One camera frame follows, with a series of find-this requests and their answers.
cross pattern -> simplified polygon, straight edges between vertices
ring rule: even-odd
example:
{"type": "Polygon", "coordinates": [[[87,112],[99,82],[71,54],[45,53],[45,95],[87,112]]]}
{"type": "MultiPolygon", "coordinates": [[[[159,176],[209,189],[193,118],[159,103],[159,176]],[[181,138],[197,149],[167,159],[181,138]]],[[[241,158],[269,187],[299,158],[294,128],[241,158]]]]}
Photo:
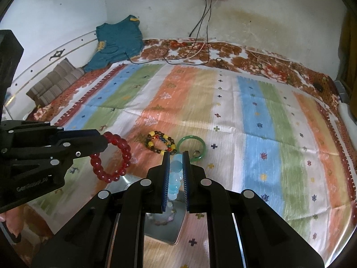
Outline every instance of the cross pattern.
{"type": "Polygon", "coordinates": [[[191,244],[191,247],[193,247],[197,242],[195,241],[195,238],[192,238],[192,240],[189,240],[189,243],[191,244]]]}
{"type": "Polygon", "coordinates": [[[204,218],[205,217],[205,215],[204,214],[201,214],[201,213],[199,213],[199,214],[196,214],[196,217],[197,217],[197,219],[201,219],[201,218],[204,218]]]}

bed sheet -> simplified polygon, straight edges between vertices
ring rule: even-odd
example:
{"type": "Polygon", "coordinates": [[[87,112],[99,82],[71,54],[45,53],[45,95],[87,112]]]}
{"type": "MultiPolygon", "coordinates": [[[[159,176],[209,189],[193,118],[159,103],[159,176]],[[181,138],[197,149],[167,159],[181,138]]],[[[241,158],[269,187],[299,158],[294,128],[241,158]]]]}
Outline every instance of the bed sheet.
{"type": "MultiPolygon", "coordinates": [[[[191,43],[174,41],[169,43],[173,56],[175,51],[182,55],[180,50],[191,43]],[[175,50],[175,43],[182,45],[175,50]]],[[[156,49],[157,56],[168,48],[167,43],[146,41],[146,49],[156,49]]],[[[291,69],[292,62],[278,70],[276,61],[284,58],[255,52],[254,61],[249,50],[223,46],[211,50],[210,67],[162,62],[114,64],[83,78],[80,86],[38,113],[38,119],[50,120],[65,130],[120,134],[132,149],[128,173],[138,177],[145,177],[147,170],[162,160],[160,154],[144,146],[150,131],[162,131],[176,142],[186,135],[203,138],[208,153],[197,164],[207,177],[236,192],[254,190],[328,265],[356,225],[355,152],[335,111],[338,97],[322,74],[319,84],[325,89],[316,91],[306,71],[291,69]],[[238,58],[246,67],[230,66],[238,58]],[[299,81],[292,80],[293,74],[299,81]]],[[[154,59],[145,55],[146,49],[134,61],[154,59]]],[[[191,152],[198,148],[192,142],[184,147],[191,152]]],[[[121,154],[115,148],[108,148],[101,158],[109,173],[121,164],[121,154]]],[[[93,174],[88,158],[76,159],[65,180],[62,189],[28,204],[26,208],[42,219],[40,227],[27,224],[28,235],[47,228],[56,233],[106,188],[93,174]]],[[[31,216],[27,221],[33,222],[31,216]]],[[[18,247],[17,251],[30,261],[50,237],[50,232],[42,233],[36,249],[29,252],[29,248],[18,247]]],[[[187,215],[176,245],[145,237],[144,267],[209,267],[205,215],[187,215]],[[197,244],[191,245],[192,239],[197,244]]]]}

wall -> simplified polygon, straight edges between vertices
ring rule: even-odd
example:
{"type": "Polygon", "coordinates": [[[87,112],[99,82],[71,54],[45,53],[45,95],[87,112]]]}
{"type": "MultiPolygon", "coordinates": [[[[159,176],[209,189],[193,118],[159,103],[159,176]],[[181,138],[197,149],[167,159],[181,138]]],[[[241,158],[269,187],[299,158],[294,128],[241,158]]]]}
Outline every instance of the wall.
{"type": "Polygon", "coordinates": [[[11,29],[24,48],[15,78],[46,54],[106,20],[105,0],[14,0],[0,29],[11,29]]]}
{"type": "MultiPolygon", "coordinates": [[[[106,0],[109,23],[140,17],[145,38],[188,36],[204,0],[106,0]]],[[[212,11],[209,36],[276,52],[336,78],[346,7],[341,0],[227,0],[212,11]]]]}

green stripe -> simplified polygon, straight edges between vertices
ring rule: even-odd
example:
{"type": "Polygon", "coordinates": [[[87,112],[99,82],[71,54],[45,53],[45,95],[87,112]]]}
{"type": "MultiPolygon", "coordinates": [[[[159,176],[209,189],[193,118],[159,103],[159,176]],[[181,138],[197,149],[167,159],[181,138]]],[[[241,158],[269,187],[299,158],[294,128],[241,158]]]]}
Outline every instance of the green stripe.
{"type": "Polygon", "coordinates": [[[102,125],[109,128],[119,117],[126,104],[132,101],[138,92],[148,83],[163,65],[143,65],[133,73],[118,89],[93,113],[83,129],[100,129],[102,125]]]}
{"type": "Polygon", "coordinates": [[[283,218],[307,239],[310,218],[303,155],[275,86],[265,82],[259,82],[259,86],[273,120],[275,139],[280,142],[281,188],[285,201],[283,218]]]}

green bangle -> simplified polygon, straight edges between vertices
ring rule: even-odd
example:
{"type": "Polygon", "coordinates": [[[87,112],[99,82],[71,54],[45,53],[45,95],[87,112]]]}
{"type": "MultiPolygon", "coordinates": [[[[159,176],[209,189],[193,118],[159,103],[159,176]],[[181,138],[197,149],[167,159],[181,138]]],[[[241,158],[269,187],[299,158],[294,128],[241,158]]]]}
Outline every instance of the green bangle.
{"type": "Polygon", "coordinates": [[[206,143],[204,142],[204,140],[202,140],[202,138],[200,138],[200,137],[198,137],[198,136],[188,135],[188,136],[185,136],[185,137],[181,138],[180,141],[177,143],[177,151],[178,151],[179,153],[182,153],[182,152],[180,152],[180,145],[183,143],[183,141],[188,140],[188,139],[198,140],[198,141],[201,142],[202,145],[203,145],[203,151],[202,151],[202,153],[201,153],[198,157],[191,157],[191,158],[190,158],[190,162],[195,162],[195,161],[198,161],[198,160],[200,160],[201,158],[203,158],[203,157],[206,155],[206,151],[207,151],[206,143]]]}

